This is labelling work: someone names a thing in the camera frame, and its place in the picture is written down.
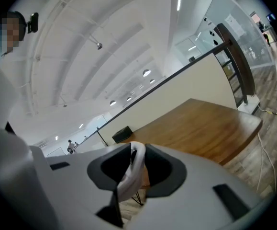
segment white cloth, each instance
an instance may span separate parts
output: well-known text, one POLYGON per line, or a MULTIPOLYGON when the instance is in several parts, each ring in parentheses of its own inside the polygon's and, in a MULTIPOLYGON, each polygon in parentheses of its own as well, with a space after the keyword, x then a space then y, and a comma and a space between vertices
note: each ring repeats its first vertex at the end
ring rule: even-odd
POLYGON ((75 145, 73 143, 70 143, 68 148, 70 148, 71 150, 73 150, 75 148, 75 145))

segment person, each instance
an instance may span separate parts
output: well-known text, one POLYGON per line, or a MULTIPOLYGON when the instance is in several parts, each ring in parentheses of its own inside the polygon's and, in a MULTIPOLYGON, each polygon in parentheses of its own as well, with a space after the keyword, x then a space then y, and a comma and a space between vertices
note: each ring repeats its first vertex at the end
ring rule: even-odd
POLYGON ((0 16, 0 59, 23 41, 26 26, 23 15, 17 11, 8 11, 0 16))
POLYGON ((267 35, 266 33, 264 33, 263 35, 264 35, 264 38, 266 39, 266 41, 267 41, 267 43, 268 43, 268 45, 269 45, 269 47, 270 47, 271 45, 270 45, 270 42, 269 42, 269 37, 268 37, 268 35, 267 35))
POLYGON ((72 143, 71 140, 68 140, 68 142, 69 142, 68 148, 70 148, 73 151, 73 149, 75 148, 75 145, 72 143))

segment glass panel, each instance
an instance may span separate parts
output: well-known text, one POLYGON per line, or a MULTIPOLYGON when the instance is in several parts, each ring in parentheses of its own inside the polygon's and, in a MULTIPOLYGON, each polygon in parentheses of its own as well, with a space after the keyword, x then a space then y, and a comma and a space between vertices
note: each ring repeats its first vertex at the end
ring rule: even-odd
MULTIPOLYGON (((242 49, 250 67, 273 64, 263 35, 250 17, 234 1, 213 0, 205 17, 208 21, 207 25, 212 28, 219 23, 226 26, 242 49)), ((203 38, 202 41, 205 47, 211 47, 209 39, 203 38)))
POLYGON ((190 37, 203 54, 223 43, 221 38, 214 31, 214 27, 215 25, 205 17, 200 23, 196 33, 190 37))
POLYGON ((184 41, 178 43, 176 47, 188 60, 192 59, 192 57, 197 59, 202 55, 197 46, 194 45, 194 43, 189 38, 186 38, 184 41))

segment wooden desk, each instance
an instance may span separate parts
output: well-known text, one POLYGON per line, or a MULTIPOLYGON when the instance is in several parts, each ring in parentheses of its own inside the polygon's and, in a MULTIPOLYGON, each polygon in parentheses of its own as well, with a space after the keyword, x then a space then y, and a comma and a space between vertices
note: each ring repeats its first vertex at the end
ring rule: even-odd
POLYGON ((157 144, 224 165, 252 141, 261 127, 259 117, 189 99, 136 130, 122 143, 139 141, 157 144))

